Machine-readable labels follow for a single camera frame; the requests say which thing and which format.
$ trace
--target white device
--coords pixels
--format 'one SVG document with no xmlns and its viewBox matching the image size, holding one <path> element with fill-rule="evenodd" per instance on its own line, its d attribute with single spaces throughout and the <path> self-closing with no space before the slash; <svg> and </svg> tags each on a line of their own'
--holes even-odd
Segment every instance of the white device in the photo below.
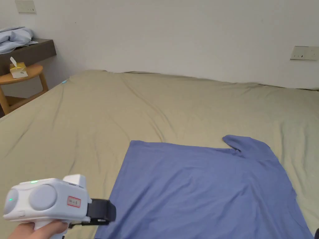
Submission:
<svg viewBox="0 0 319 239">
<path fill-rule="evenodd" d="M 63 180 L 47 178 L 13 186 L 6 198 L 3 217 L 22 223 L 34 222 L 37 230 L 54 220 L 107 225 L 115 220 L 116 209 L 108 200 L 92 200 L 86 190 L 85 177 L 76 174 Z M 61 239 L 66 232 L 55 234 L 51 239 Z"/>
</svg>

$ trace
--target wooden stool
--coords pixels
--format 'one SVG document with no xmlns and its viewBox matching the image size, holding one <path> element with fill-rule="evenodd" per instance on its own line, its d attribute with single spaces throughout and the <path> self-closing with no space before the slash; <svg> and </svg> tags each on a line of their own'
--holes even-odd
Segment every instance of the wooden stool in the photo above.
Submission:
<svg viewBox="0 0 319 239">
<path fill-rule="evenodd" d="M 43 67 L 41 65 L 34 64 L 34 65 L 28 66 L 26 68 L 26 72 L 28 73 L 27 77 L 14 79 L 12 77 L 11 73 L 6 74 L 4 76 L 0 76 L 0 104 L 1 104 L 1 107 L 3 109 L 3 112 L 6 115 L 9 114 L 11 111 L 14 111 L 15 109 L 19 108 L 20 106 L 23 106 L 24 104 L 30 102 L 31 100 L 39 97 L 40 95 L 43 95 L 45 92 L 47 92 L 49 90 L 47 82 L 45 80 L 45 77 L 44 77 L 42 71 L 43 71 Z M 43 91 L 41 91 L 40 93 L 37 93 L 29 98 L 23 99 L 23 100 L 15 103 L 14 105 L 9 106 L 8 100 L 5 97 L 5 95 L 1 89 L 1 85 L 7 85 L 7 84 L 13 84 L 13 83 L 21 82 L 21 81 L 26 81 L 26 80 L 32 79 L 36 76 L 40 77 Z"/>
</svg>

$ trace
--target tissue box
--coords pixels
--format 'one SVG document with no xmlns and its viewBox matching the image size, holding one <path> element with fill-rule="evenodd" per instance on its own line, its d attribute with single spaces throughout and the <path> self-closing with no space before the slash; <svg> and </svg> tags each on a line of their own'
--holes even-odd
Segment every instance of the tissue box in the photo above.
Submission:
<svg viewBox="0 0 319 239">
<path fill-rule="evenodd" d="M 17 67 L 10 64 L 10 72 L 12 77 L 15 79 L 28 76 L 28 73 L 26 72 L 26 65 L 23 62 L 17 63 Z"/>
</svg>

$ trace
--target wall outlet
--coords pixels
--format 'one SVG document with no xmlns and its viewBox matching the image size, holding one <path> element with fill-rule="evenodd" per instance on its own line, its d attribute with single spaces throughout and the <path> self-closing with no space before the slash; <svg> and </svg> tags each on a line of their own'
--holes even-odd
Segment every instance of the wall outlet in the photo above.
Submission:
<svg viewBox="0 0 319 239">
<path fill-rule="evenodd" d="M 319 47 L 308 47 L 306 58 L 307 60 L 319 60 Z"/>
<path fill-rule="evenodd" d="M 291 60 L 319 60 L 319 47 L 295 46 L 291 53 Z"/>
<path fill-rule="evenodd" d="M 16 0 L 16 6 L 19 13 L 37 13 L 33 1 Z"/>
</svg>

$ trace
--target hand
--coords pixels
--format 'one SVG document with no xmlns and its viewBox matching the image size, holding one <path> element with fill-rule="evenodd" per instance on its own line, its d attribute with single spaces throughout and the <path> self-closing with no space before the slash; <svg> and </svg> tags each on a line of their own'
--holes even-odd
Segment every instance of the hand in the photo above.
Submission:
<svg viewBox="0 0 319 239">
<path fill-rule="evenodd" d="M 34 231 L 34 223 L 22 223 L 16 227 L 8 239 L 50 239 L 54 234 L 64 232 L 68 224 L 53 221 Z"/>
</svg>

